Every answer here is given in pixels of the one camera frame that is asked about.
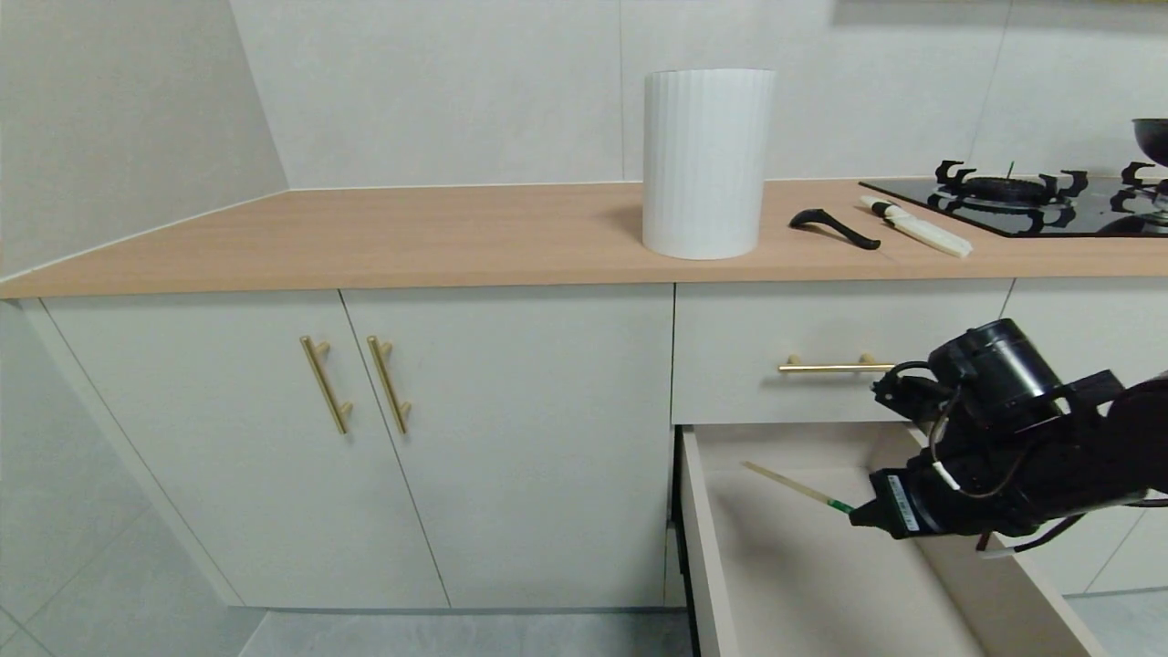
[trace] brass bar handle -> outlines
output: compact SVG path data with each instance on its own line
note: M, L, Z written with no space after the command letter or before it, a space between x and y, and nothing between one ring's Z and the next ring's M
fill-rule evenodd
M787 362L779 366L779 372L784 374L797 374L797 373L825 373L835 372L844 374L854 374L861 372L888 372L896 367L895 362L876 362L872 354L864 353L860 355L860 362L835 362L825 365L804 365L799 357L791 354L787 358Z
M397 401L397 390L394 389L394 380L389 378L389 366L385 361L389 360L389 352L394 350L394 343L382 343L377 339L377 336L369 336L369 353L373 354L373 361L377 366L377 376L381 379L381 387L385 388L385 400L389 401L389 408L394 412L394 422L397 423L397 430L404 436L410 433L409 427L405 424L405 420L410 416L410 402Z
M328 343L314 345L312 343L312 338L304 336L300 338L300 345L304 347L304 354L308 357L308 365L312 366L312 373L317 376L317 383L320 386L320 393L325 395L325 403L328 404L328 413L333 416L333 422L336 422L336 430L342 436L348 434L349 413L353 412L353 403L336 403L336 395L333 393L333 386L329 385L328 378L325 376L325 368L321 366L321 360L328 355Z

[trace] countertop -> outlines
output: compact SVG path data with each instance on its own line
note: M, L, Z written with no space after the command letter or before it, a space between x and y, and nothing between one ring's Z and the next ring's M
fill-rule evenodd
M766 184L758 248L683 261L640 243L640 184L285 192L35 269L0 298L333 288L1168 276L1168 240L1006 238L910 212L974 244L955 258L862 208L855 180ZM825 208L883 241L864 251L787 228Z

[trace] wooden stick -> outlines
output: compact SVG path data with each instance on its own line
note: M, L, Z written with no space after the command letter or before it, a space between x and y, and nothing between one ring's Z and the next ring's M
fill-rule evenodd
M844 504L844 503L842 503L842 502L840 502L837 499L828 497L828 496L826 496L826 495L816 491L815 489L805 486L805 485L800 484L799 482L797 482L797 480L794 480L794 479L792 479L790 477L784 477L783 475L779 475L778 472L774 472L772 470L767 470L766 468L763 468L762 465L758 465L757 463L751 463L750 461L743 461L742 464L748 470L753 470L755 472L758 472L759 475L766 477L767 479L771 479L773 482L778 482L778 483L780 483L780 484L783 484L783 485L785 485L785 486L787 486L787 487L790 487L792 490L801 492L805 496L807 496L807 497L809 497L809 498L812 498L812 499L814 499L816 502L822 502L823 504L830 506L832 509L837 509L837 510L840 510L840 511L842 511L844 513L851 513L851 511L853 511L853 507L850 505L847 505L847 504Z

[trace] black handle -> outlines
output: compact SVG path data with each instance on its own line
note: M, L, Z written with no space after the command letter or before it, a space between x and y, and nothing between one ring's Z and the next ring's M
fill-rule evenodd
M827 210L822 208L802 210L801 213L797 214L791 220L791 228L799 228L800 226L807 226L808 223L822 223L823 226L834 228L840 235L843 235L844 237L848 238L849 242L860 247L861 249L871 251L880 248L880 240L871 240L869 237L864 237L863 235L840 223L840 220L827 214Z

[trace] black pot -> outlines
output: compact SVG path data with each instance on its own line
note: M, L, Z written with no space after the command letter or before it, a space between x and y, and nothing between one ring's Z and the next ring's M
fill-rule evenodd
M1135 143L1143 154L1161 166L1168 166L1168 118L1138 118Z

